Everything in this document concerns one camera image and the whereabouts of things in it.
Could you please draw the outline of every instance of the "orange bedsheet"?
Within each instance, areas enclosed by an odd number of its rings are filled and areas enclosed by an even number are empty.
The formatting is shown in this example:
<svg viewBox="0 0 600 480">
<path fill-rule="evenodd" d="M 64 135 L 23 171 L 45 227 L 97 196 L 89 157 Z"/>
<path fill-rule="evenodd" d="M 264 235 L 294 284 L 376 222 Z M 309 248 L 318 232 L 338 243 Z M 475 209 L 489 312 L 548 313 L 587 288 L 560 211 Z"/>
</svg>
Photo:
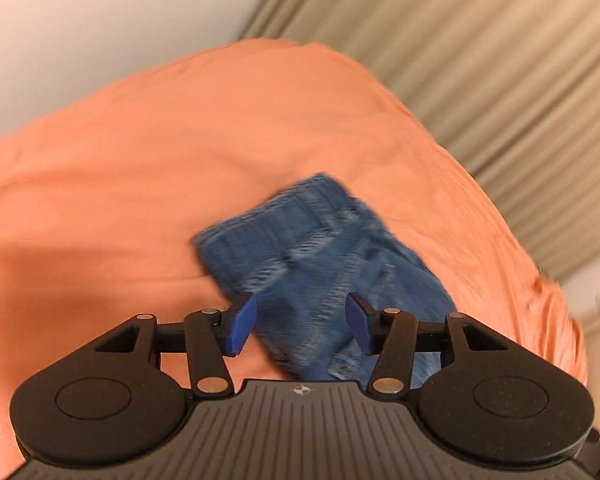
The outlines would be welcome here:
<svg viewBox="0 0 600 480">
<path fill-rule="evenodd" d="M 582 332 L 480 187 L 364 68 L 246 41 L 117 82 L 0 141 L 0 478 L 25 378 L 138 312 L 223 306 L 188 241 L 326 171 L 458 310 L 586 380 Z M 165 368 L 186 381 L 182 360 Z M 253 338 L 236 380 L 279 377 Z"/>
</svg>

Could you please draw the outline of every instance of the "blue denim fabric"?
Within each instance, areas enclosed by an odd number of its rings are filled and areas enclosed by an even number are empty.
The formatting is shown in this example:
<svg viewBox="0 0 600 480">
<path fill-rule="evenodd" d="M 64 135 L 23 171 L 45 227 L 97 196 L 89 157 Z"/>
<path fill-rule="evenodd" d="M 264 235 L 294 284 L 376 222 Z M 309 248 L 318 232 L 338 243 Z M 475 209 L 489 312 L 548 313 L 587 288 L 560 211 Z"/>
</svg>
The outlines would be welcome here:
<svg viewBox="0 0 600 480">
<path fill-rule="evenodd" d="M 256 334 L 300 380 L 366 385 L 377 358 L 362 354 L 349 331 L 349 292 L 375 308 L 398 307 L 421 321 L 443 322 L 455 310 L 418 255 L 325 174 L 212 226 L 194 243 L 228 297 L 257 295 Z M 416 354 L 411 387 L 422 386 L 437 370 L 439 354 Z"/>
</svg>

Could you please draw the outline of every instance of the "metal pin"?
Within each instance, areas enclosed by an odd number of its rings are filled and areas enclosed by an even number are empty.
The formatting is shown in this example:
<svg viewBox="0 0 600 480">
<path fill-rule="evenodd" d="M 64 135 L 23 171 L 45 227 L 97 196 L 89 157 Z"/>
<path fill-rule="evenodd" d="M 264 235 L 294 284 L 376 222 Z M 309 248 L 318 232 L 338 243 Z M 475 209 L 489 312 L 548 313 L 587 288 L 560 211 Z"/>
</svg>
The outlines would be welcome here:
<svg viewBox="0 0 600 480">
<path fill-rule="evenodd" d="M 373 387 L 381 394 L 396 394 L 404 388 L 404 383 L 395 377 L 382 377 L 374 381 Z"/>
<path fill-rule="evenodd" d="M 204 379 L 200 379 L 196 386 L 201 392 L 205 392 L 206 394 L 219 394 L 229 387 L 229 383 L 222 377 L 205 377 Z"/>
</svg>

